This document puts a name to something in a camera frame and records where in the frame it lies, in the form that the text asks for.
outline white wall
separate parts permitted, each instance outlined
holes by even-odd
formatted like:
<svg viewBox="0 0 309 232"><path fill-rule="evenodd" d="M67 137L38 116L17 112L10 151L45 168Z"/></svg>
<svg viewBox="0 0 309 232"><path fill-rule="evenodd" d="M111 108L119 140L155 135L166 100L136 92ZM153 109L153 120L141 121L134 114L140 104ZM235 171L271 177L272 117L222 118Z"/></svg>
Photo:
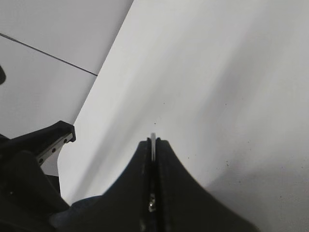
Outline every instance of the white wall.
<svg viewBox="0 0 309 232"><path fill-rule="evenodd" d="M309 228L309 2L135 0L58 161L103 193L151 132L263 232Z"/></svg>
<svg viewBox="0 0 309 232"><path fill-rule="evenodd" d="M133 0L1 0L0 32L98 74Z"/></svg>

